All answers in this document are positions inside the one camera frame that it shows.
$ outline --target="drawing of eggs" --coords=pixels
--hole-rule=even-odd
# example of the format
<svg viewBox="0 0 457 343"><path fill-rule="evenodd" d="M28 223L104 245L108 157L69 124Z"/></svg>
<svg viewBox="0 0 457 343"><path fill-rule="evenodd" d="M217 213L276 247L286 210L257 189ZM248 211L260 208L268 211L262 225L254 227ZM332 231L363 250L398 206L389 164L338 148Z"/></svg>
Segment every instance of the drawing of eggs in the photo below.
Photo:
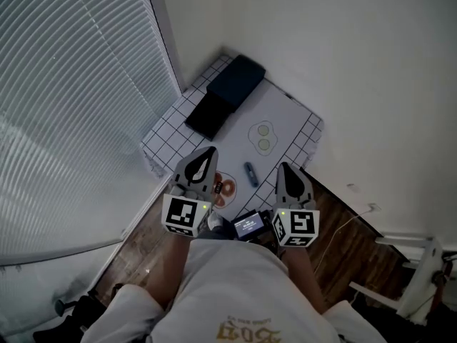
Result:
<svg viewBox="0 0 457 343"><path fill-rule="evenodd" d="M227 173L217 171L214 177L213 192L218 184L221 185L221 192L215 194L216 199L214 200L214 207L217 209L223 209L227 207L236 197L236 181Z"/></svg>
<svg viewBox="0 0 457 343"><path fill-rule="evenodd" d="M269 121L262 121L251 126L248 138L256 151L262 156L268 156L278 143L278 137L274 133L273 124Z"/></svg>

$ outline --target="cable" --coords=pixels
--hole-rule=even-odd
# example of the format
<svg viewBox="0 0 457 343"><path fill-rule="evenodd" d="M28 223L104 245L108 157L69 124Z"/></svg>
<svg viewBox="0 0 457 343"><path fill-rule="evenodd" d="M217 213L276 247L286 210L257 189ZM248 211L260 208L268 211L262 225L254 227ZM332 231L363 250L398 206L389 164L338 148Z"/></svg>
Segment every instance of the cable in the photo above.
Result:
<svg viewBox="0 0 457 343"><path fill-rule="evenodd" d="M340 226L338 229L336 229L336 231L333 233L331 239L330 239L330 242L328 243L326 249L323 251L323 254L322 254L322 257L321 257L321 260L319 261L319 264L317 265L316 269L314 270L314 274L317 273L319 267L321 266L322 264L322 261L323 261L323 258L325 257L326 255L326 252L328 250L328 248L330 247L330 244L331 242L333 241L333 238L335 237L336 233L339 232L341 229L343 229L349 222L351 222L352 220L356 219L357 217L360 217L362 216L363 214L368 214L370 212L372 212L373 210L370 209L369 211L365 211L365 212L362 212L361 214L357 214L356 216L354 217L351 217L347 222L345 222L342 226Z"/></svg>

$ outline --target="white chair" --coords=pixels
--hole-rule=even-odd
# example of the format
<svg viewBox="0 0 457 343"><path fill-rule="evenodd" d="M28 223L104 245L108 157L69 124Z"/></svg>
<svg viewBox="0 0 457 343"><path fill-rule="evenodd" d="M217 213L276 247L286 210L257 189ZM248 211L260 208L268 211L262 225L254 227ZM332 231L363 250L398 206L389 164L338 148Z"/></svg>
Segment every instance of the white chair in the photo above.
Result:
<svg viewBox="0 0 457 343"><path fill-rule="evenodd" d="M351 282L349 286L360 293L395 309L396 313L401 317L409 319L417 324L423 324L430 311L431 302L436 291L436 287L431 281L432 276L443 267L443 260L441 258L443 251L441 245L434 238L411 239L411 236L406 234L404 235L404 238L379 237L376 239L376 243L393 245L395 247L423 248L422 257L418 264L403 264L405 267L416 269L405 292L401 298L396 301L377 294L355 282Z"/></svg>

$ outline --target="small screen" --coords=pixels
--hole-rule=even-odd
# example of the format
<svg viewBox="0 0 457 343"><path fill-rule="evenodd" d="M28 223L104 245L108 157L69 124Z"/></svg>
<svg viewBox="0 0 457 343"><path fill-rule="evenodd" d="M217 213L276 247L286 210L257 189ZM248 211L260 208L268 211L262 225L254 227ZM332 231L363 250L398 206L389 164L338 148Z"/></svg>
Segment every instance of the small screen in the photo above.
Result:
<svg viewBox="0 0 457 343"><path fill-rule="evenodd" d="M244 237L251 232L260 229L263 226L263 221L260 215L253 214L246 217L244 220L235 223L235 230L238 237Z"/></svg>

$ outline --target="blue marker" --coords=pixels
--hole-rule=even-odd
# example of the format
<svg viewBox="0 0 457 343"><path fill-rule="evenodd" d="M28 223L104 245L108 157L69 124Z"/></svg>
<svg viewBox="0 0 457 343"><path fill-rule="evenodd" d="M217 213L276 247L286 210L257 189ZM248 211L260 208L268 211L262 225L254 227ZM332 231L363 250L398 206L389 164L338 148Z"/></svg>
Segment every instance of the blue marker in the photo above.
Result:
<svg viewBox="0 0 457 343"><path fill-rule="evenodd" d="M254 168L252 167L252 164L249 162L244 163L244 169L246 170L246 173L248 174L248 178L249 178L249 181L252 184L252 186L257 188L258 180L257 180L256 173L254 172Z"/></svg>

